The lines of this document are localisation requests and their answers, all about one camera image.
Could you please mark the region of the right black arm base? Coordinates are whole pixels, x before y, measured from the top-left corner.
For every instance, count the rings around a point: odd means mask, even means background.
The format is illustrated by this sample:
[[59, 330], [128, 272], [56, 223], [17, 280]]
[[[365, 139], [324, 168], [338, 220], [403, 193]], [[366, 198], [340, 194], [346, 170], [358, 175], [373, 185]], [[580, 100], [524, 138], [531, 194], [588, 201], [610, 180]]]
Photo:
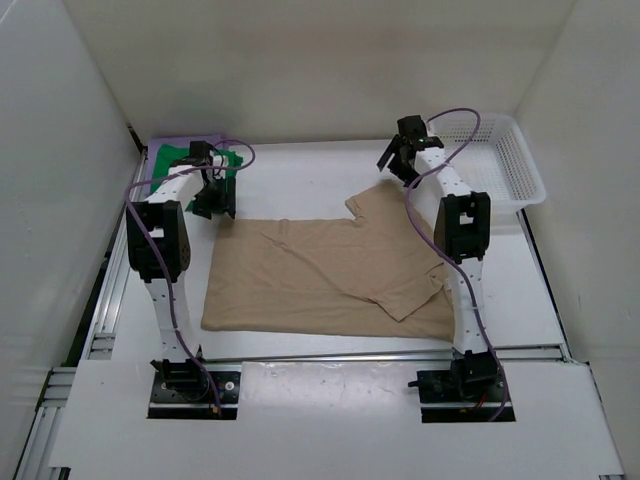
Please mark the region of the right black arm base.
[[421, 422], [513, 422], [506, 381], [491, 352], [456, 354], [446, 370], [421, 370], [407, 387], [417, 391]]

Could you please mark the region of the purple t shirt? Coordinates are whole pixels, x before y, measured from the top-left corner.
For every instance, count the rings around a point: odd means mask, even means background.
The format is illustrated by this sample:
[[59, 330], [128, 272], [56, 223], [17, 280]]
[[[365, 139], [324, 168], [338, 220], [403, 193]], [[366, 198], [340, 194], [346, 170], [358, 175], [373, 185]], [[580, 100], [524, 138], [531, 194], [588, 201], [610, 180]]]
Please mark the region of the purple t shirt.
[[162, 145], [171, 145], [179, 148], [188, 148], [191, 141], [207, 141], [211, 145], [219, 144], [221, 146], [229, 145], [227, 137], [224, 134], [211, 135], [194, 135], [194, 136], [173, 136], [173, 137], [156, 137], [152, 138], [148, 143], [148, 160], [145, 178], [149, 179], [153, 176], [156, 165], [158, 150]]

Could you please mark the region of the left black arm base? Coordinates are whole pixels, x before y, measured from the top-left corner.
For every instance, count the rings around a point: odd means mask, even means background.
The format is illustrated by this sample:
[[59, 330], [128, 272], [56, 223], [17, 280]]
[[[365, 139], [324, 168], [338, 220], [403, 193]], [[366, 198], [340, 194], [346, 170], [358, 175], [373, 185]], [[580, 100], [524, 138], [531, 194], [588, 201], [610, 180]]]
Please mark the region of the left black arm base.
[[205, 375], [192, 360], [153, 360], [148, 419], [235, 420], [241, 392], [240, 370], [224, 367]]

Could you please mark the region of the beige t shirt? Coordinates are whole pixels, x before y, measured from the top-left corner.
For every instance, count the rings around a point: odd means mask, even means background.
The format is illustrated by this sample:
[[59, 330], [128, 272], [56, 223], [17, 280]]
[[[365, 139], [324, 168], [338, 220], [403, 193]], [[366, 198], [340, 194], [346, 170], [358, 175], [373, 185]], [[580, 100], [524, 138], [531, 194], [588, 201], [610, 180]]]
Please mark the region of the beige t shirt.
[[415, 232], [401, 188], [385, 180], [345, 206], [341, 219], [223, 218], [202, 329], [451, 341], [443, 261]]

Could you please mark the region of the green t shirt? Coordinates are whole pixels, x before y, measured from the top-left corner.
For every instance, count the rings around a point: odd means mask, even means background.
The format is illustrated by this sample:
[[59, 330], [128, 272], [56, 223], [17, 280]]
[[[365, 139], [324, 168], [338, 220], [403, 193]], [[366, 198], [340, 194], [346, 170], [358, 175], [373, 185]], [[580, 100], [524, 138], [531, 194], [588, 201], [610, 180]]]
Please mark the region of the green t shirt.
[[195, 195], [203, 188], [201, 170], [211, 169], [211, 166], [172, 166], [176, 160], [182, 159], [189, 149], [163, 145], [159, 149], [159, 157], [156, 164], [164, 167], [161, 175], [155, 174], [152, 180], [158, 187], [150, 188], [150, 195], [145, 199], [149, 204], [164, 204], [169, 201], [177, 201], [185, 211], [191, 211], [191, 202]]

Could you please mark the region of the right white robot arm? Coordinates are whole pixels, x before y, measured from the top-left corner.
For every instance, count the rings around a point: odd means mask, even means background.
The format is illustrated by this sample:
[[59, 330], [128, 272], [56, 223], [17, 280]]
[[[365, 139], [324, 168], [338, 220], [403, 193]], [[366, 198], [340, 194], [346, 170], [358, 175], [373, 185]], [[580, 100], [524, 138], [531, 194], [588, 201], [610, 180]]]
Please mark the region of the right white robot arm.
[[[445, 110], [434, 119], [448, 114], [469, 113], [474, 117], [471, 132], [449, 156], [444, 144], [428, 132], [427, 122], [419, 115], [397, 121], [397, 133], [377, 162], [405, 187], [405, 211], [412, 227], [427, 245], [444, 261], [454, 307], [455, 332], [453, 349], [461, 356], [497, 354], [488, 338], [482, 316], [482, 268], [490, 243], [491, 199], [485, 192], [472, 190], [452, 166], [453, 159], [470, 145], [481, 126], [479, 112], [472, 108]], [[425, 179], [432, 178], [440, 188], [433, 235], [420, 227], [418, 209], [411, 194]]]

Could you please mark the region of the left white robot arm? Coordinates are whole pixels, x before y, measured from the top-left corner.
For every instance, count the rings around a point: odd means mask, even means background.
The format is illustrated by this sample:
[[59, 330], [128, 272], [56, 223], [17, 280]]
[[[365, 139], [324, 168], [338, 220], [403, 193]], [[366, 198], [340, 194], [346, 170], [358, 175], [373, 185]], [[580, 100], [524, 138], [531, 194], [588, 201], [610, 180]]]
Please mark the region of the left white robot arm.
[[243, 158], [227, 145], [191, 142], [164, 176], [149, 182], [145, 199], [126, 204], [129, 264], [151, 297], [162, 344], [162, 357], [151, 364], [159, 372], [180, 370], [174, 385], [188, 400], [206, 395], [210, 377], [197, 366], [200, 346], [186, 299], [192, 254], [185, 215], [236, 216], [236, 172]]

